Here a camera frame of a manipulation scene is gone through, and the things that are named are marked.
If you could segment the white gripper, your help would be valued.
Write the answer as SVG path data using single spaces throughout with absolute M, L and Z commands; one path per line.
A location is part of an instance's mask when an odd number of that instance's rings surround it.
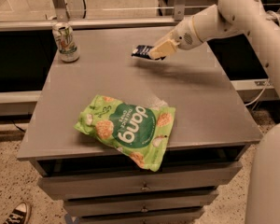
M 149 52 L 152 60 L 157 60 L 174 54 L 177 49 L 190 50 L 202 44 L 194 27 L 194 17 L 182 20 L 172 31 L 158 39 Z

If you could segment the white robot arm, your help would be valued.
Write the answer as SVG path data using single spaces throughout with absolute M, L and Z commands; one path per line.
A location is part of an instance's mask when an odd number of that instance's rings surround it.
M 217 0 L 183 19 L 155 43 L 148 57 L 157 60 L 206 41 L 241 35 L 252 49 L 243 65 L 266 76 L 280 100 L 280 26 L 269 18 L 261 0 Z M 251 167 L 245 224 L 280 224 L 280 123 L 259 142 Z

